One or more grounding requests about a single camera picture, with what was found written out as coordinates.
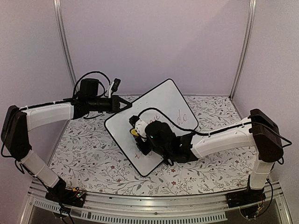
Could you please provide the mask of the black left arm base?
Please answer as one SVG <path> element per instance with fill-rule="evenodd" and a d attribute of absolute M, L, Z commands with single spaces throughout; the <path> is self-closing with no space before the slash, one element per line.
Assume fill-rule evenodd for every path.
<path fill-rule="evenodd" d="M 86 198 L 86 191 L 75 187 L 69 189 L 66 182 L 59 177 L 58 182 L 53 188 L 47 187 L 45 198 L 61 204 L 83 208 Z"/>

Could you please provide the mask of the white whiteboard black frame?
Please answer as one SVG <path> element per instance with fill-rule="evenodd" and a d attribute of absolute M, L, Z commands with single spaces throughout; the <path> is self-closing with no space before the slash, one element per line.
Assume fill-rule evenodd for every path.
<path fill-rule="evenodd" d="M 104 122 L 104 127 L 111 135 L 117 146 L 142 177 L 148 176 L 162 162 L 162 156 L 155 152 L 143 155 L 138 149 L 133 135 L 129 118 L 140 115 L 146 123 L 159 120 L 186 129 L 197 129 L 199 122 L 189 107 L 184 96 L 172 79 L 167 79 L 134 100 L 132 107 L 114 114 Z"/>

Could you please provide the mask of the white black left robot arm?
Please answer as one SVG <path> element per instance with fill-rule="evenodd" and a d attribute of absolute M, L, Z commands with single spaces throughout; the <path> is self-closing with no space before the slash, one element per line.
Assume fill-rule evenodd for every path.
<path fill-rule="evenodd" d="M 118 113 L 131 108 L 132 104 L 115 94 L 119 79 L 109 82 L 101 94 L 98 88 L 103 86 L 100 80 L 84 78 L 78 81 L 70 98 L 33 106 L 19 108 L 12 105 L 8 108 L 1 131 L 2 148 L 8 150 L 3 157 L 14 159 L 17 168 L 28 172 L 52 188 L 51 194 L 60 203 L 69 199 L 69 191 L 65 189 L 65 181 L 46 164 L 30 143 L 30 133 L 55 123 L 76 119 L 89 119 L 89 113 Z"/>

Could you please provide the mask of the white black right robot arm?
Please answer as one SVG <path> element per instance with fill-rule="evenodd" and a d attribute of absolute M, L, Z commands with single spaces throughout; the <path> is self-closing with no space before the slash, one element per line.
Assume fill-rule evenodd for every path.
<path fill-rule="evenodd" d="M 286 138 L 280 135 L 277 124 L 259 109 L 251 110 L 248 117 L 236 124 L 209 133 L 179 127 L 172 120 L 146 123 L 140 114 L 129 118 L 129 123 L 142 154 L 154 152 L 167 165 L 196 161 L 236 147 L 255 147 L 257 158 L 249 175 L 248 188 L 241 196 L 245 203 L 259 197 L 274 163 L 284 155 L 282 142 Z"/>

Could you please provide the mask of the yellow black whiteboard eraser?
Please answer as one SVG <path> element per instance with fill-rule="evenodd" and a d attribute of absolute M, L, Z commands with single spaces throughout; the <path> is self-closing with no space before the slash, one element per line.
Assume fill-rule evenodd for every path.
<path fill-rule="evenodd" d="M 134 136 L 139 136 L 138 132 L 134 128 L 130 130 L 130 133 Z"/>

